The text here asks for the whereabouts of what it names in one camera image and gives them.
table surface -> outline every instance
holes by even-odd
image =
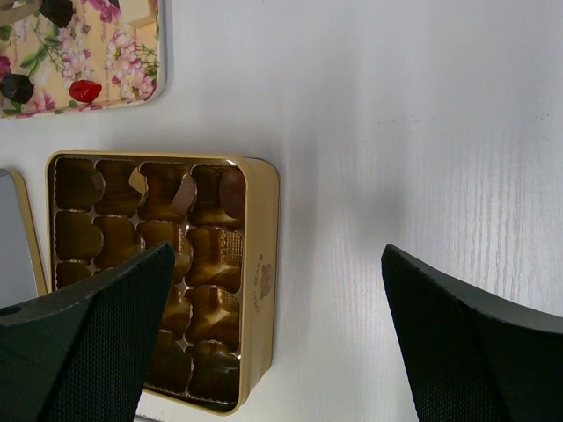
[[[43,255],[58,149],[235,152],[283,180],[275,362],[230,420],[414,421],[387,243],[563,315],[563,6],[168,0],[148,105],[2,121]],[[143,397],[167,422],[216,420]]]

red candy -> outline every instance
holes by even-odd
[[[102,85],[91,81],[75,81],[70,86],[70,96],[81,103],[91,103],[102,92]]]

empty compartment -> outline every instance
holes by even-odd
[[[168,294],[168,302],[162,316],[161,328],[170,331],[173,337],[180,340],[186,333],[187,326],[190,324],[192,307],[176,286],[172,286]]]
[[[55,216],[55,254],[60,260],[88,263],[102,250],[102,234],[88,214],[70,211]]]
[[[159,332],[146,380],[149,387],[184,394],[191,372],[190,355],[174,341],[172,334]]]
[[[186,276],[188,286],[219,286],[234,293],[240,289],[243,238],[220,229],[194,229],[187,234],[194,261]]]
[[[227,203],[229,204],[227,208],[235,210],[236,212],[234,213],[231,211],[234,215],[240,213],[240,206],[237,205],[239,203],[237,198],[240,195],[220,194],[223,176],[233,171],[239,170],[236,167],[218,165],[198,165],[192,169],[192,177],[197,186],[197,201],[195,202],[194,209],[188,215],[190,224],[194,226],[221,226],[227,229],[241,229],[243,227],[244,219],[229,216],[221,203],[222,197],[223,202],[227,198]],[[229,187],[240,191],[240,183],[234,183],[227,184],[226,188],[223,184],[223,192],[229,190]]]
[[[102,215],[132,217],[143,202],[143,196],[129,184],[137,164],[129,161],[102,160],[96,164],[106,181],[106,189],[95,209]]]
[[[236,403],[240,362],[229,349],[217,343],[200,343],[187,351],[194,358],[189,393],[201,399]]]
[[[94,259],[98,268],[118,266],[143,251],[142,239],[129,220],[120,217],[97,217],[94,224],[104,235],[104,247]]]
[[[235,352],[240,341],[238,299],[219,288],[207,287],[188,290],[186,296],[193,305],[186,340],[190,343],[219,341]]]
[[[104,192],[104,179],[94,163],[82,158],[59,158],[55,163],[55,203],[60,209],[90,211]]]
[[[60,262],[56,266],[56,288],[71,286],[91,277],[88,266],[82,262]]]
[[[141,166],[141,173],[147,178],[149,191],[138,210],[139,217],[143,220],[183,222],[186,216],[171,211],[170,205],[182,179],[188,174],[187,167],[183,164],[146,163]]]
[[[170,242],[176,253],[174,283],[182,282],[192,264],[192,248],[186,239],[184,229],[170,222],[142,222],[137,231],[143,237],[146,248]]]

gold box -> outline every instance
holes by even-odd
[[[171,241],[176,271],[144,392],[217,415],[237,411],[273,358],[280,199],[273,165],[62,151],[46,171],[48,291]],[[194,187],[195,202],[182,201]]]

flower pattern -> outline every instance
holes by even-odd
[[[159,24],[154,31],[123,25],[108,0],[73,0],[75,14],[66,28],[30,16],[0,28],[0,77],[28,75],[34,85],[24,105],[0,96],[0,119],[83,112],[141,104],[151,98],[160,77]],[[92,104],[69,95],[76,80],[103,86]]]

